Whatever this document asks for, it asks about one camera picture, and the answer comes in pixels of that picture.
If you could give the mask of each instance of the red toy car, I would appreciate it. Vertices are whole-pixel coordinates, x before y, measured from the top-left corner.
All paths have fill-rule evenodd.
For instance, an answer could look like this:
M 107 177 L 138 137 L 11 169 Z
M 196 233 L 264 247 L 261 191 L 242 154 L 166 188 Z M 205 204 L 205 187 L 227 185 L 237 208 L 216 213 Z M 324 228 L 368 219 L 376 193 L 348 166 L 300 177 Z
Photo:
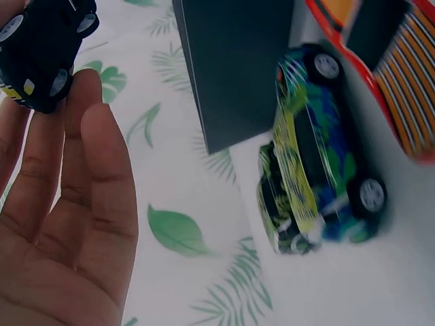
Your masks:
M 306 2 L 368 84 L 404 152 L 435 163 L 435 7 L 428 0 Z

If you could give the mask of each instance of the toy car wheel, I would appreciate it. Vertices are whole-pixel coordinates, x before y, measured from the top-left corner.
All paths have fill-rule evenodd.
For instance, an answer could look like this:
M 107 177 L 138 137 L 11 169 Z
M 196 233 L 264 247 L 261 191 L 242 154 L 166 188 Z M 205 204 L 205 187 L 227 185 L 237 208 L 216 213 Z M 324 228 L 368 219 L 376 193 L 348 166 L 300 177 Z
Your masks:
M 387 204 L 385 184 L 373 176 L 357 176 L 349 182 L 347 193 L 356 219 L 377 217 Z
M 53 81 L 52 89 L 50 91 L 50 97 L 58 97 L 59 94 L 65 92 L 65 90 L 69 90 L 69 84 L 71 83 L 71 76 L 67 70 L 61 69 L 59 70 L 58 75 Z
M 0 43 L 9 39 L 20 28 L 24 22 L 24 15 L 20 14 L 13 17 L 0 31 Z
M 77 33 L 82 37 L 88 37 L 93 32 L 96 31 L 98 26 L 100 25 L 100 21 L 96 14 L 90 13 L 84 16 L 82 22 L 77 27 Z
M 314 52 L 304 58 L 309 78 L 315 84 L 331 86 L 343 77 L 341 63 L 325 52 Z

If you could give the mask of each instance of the striped pattern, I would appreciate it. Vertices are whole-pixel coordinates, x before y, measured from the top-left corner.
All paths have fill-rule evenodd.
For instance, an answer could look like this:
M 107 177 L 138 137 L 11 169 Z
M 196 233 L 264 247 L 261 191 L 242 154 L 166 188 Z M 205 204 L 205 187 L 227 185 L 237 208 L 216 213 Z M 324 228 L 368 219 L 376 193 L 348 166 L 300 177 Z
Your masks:
M 405 152 L 435 152 L 435 27 L 414 7 L 375 71 Z
M 0 83 L 0 89 L 4 91 L 5 94 L 8 95 L 12 100 L 20 104 L 26 103 L 26 101 L 19 95 L 19 93 L 15 91 L 15 89 L 12 88 L 12 86 Z

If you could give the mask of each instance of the finger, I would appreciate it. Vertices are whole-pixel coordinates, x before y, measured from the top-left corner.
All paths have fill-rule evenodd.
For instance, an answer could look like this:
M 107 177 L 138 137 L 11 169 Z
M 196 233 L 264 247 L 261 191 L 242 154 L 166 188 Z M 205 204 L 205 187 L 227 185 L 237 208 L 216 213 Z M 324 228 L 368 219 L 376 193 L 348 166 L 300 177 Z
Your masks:
M 0 104 L 0 193 L 4 192 L 20 156 L 29 114 L 28 109 L 10 98 Z
M 90 177 L 80 128 L 85 111 L 102 100 L 98 73 L 90 70 L 77 73 L 65 109 L 60 199 L 38 236 L 39 250 L 71 267 L 75 266 L 91 208 Z
M 63 104 L 51 115 L 33 114 L 20 172 L 7 196 L 0 220 L 34 242 L 50 211 L 58 185 L 63 146 Z
M 92 225 L 77 271 L 123 308 L 138 237 L 130 159 L 107 105 L 95 105 L 86 112 L 82 137 L 92 179 Z
M 15 15 L 23 11 L 27 0 L 0 0 L 0 29 Z

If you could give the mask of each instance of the black toy car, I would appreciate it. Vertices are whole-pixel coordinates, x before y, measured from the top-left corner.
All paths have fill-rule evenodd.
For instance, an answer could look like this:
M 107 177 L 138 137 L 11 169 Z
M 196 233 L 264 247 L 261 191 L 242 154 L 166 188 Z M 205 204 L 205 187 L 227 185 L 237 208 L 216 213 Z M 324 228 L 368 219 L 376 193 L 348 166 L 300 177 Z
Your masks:
M 32 0 L 0 30 L 0 88 L 17 103 L 51 113 L 72 85 L 70 69 L 99 26 L 95 0 Z

